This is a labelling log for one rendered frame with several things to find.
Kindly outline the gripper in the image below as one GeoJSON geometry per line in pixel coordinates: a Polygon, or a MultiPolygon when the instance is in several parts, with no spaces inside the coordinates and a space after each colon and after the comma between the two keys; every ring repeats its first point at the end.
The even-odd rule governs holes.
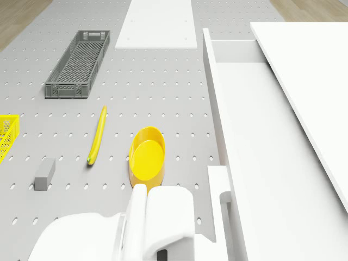
{"type": "Polygon", "coordinates": [[[133,187],[121,261],[213,261],[215,250],[213,242],[195,232],[194,198],[188,189],[133,187]]]}

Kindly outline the white drawer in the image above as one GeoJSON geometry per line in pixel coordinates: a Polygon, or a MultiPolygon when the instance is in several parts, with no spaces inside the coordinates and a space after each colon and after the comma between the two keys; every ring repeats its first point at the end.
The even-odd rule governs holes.
{"type": "Polygon", "coordinates": [[[231,261],[348,261],[348,212],[256,40],[214,40],[203,62],[219,155],[215,231],[231,261]]]}

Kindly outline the yellow bowl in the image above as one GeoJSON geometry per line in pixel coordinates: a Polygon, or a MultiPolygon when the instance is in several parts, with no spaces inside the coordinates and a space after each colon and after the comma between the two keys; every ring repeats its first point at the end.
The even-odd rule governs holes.
{"type": "Polygon", "coordinates": [[[148,126],[137,132],[129,150],[129,180],[147,191],[160,186],[165,175],[165,140],[161,131],[148,126]]]}

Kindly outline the banana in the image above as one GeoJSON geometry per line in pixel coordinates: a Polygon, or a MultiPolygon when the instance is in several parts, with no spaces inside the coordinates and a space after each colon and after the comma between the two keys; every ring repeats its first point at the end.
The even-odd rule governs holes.
{"type": "Polygon", "coordinates": [[[101,141],[102,141],[106,117],[107,117],[107,106],[105,105],[101,111],[101,115],[98,121],[98,126],[97,126],[96,134],[94,137],[94,141],[92,144],[92,148],[87,158],[88,165],[93,165],[94,162],[96,161],[96,158],[100,149],[101,141]]]}

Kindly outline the grey cube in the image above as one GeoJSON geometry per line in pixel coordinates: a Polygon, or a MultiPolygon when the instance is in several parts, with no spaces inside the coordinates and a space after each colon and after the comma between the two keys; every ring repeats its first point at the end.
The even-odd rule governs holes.
{"type": "Polygon", "coordinates": [[[44,159],[35,173],[34,189],[48,190],[48,186],[51,183],[54,173],[55,173],[55,159],[54,158],[44,159]]]}

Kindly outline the dark grey basket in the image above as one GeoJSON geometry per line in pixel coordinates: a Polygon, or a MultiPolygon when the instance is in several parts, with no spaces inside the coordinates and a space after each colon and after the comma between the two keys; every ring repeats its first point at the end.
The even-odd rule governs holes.
{"type": "Polygon", "coordinates": [[[109,44],[109,30],[79,30],[46,80],[45,97],[88,98],[109,44]]]}

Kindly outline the yellow basket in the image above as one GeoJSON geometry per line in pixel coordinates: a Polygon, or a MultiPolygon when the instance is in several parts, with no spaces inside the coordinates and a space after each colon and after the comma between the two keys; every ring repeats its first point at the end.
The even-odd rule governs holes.
{"type": "Polygon", "coordinates": [[[20,132],[19,115],[0,115],[0,164],[20,132]]]}

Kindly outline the white board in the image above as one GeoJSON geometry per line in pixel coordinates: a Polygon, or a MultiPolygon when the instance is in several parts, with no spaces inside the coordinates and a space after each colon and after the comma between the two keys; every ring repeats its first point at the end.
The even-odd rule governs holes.
{"type": "Polygon", "coordinates": [[[115,47],[196,49],[191,0],[131,0],[115,47]]]}

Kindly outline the white cabinet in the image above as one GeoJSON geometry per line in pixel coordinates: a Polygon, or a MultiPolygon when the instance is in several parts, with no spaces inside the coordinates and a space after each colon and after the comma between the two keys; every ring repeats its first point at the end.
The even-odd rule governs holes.
{"type": "Polygon", "coordinates": [[[348,212],[348,22],[250,27],[348,212]]]}

